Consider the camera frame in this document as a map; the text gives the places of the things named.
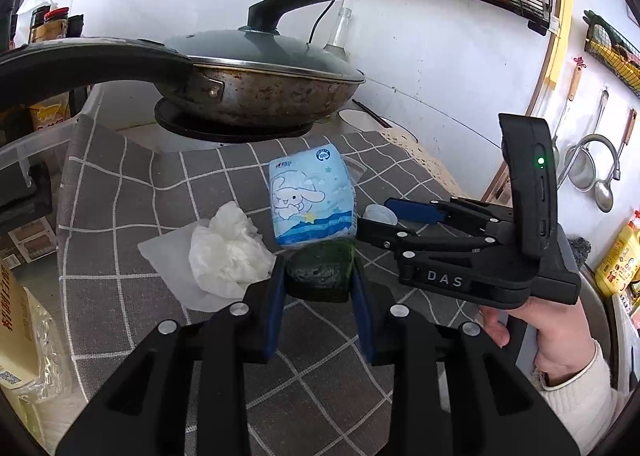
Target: white sleeve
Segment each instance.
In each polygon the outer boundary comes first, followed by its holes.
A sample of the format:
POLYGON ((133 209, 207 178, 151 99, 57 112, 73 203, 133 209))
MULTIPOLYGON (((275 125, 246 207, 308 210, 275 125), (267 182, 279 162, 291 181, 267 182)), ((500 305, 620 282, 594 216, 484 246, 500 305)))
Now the white sleeve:
POLYGON ((588 454, 605 435, 626 403, 626 396, 611 389, 610 372, 600 345, 589 365, 559 386, 546 385, 535 371, 532 383, 574 437, 581 454, 588 454))

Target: small plastic cup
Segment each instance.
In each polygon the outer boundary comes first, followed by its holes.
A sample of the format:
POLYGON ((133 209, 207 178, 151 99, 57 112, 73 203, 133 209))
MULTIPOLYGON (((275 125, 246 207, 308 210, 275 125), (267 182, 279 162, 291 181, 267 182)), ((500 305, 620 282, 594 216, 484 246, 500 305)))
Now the small plastic cup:
POLYGON ((364 215, 362 217, 364 219, 369 219, 370 221, 377 221, 379 223, 386 223, 388 225, 395 226, 398 224, 398 217, 383 205, 367 205, 367 208, 364 209, 364 215))

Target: black cable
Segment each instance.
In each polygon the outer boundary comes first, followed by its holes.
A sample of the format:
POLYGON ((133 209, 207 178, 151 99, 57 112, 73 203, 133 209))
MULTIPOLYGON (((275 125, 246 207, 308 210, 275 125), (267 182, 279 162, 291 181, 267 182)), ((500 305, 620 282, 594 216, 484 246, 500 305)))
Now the black cable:
POLYGON ((311 29, 311 35, 309 35, 309 42, 307 42, 307 44, 311 44, 311 41, 314 39, 314 33, 316 32, 316 28, 318 27, 318 24, 320 23, 320 21, 322 20, 322 17, 324 17, 326 15, 326 13, 331 9, 331 6, 334 5, 335 0, 332 0, 329 3, 329 6, 327 6, 324 11, 320 14, 320 16, 318 17, 318 20, 316 21, 316 23, 314 24, 314 27, 311 29))

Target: human hand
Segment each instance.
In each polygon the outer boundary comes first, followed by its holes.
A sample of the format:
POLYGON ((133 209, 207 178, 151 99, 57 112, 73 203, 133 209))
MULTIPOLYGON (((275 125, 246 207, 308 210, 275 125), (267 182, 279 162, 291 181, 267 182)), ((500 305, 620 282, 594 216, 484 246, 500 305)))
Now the human hand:
MULTIPOLYGON (((507 328, 498 322, 500 311, 481 306, 484 331, 502 347, 509 342, 507 328)), ((530 297, 508 314, 538 329, 536 366, 546 373, 550 386, 558 386, 583 370, 593 359, 596 346, 580 299, 569 306, 530 297)))

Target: wok handle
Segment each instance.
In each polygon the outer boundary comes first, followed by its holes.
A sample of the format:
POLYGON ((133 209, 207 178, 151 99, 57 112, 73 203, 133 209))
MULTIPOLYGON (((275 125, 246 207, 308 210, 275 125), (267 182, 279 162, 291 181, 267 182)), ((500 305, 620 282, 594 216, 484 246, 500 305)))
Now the wok handle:
POLYGON ((285 13, 326 1, 331 0, 263 0, 249 8, 247 26, 241 29, 274 33, 285 13))
POLYGON ((192 71, 187 57, 157 42, 111 38, 36 42, 0 54, 0 110, 111 80, 181 85, 192 71))

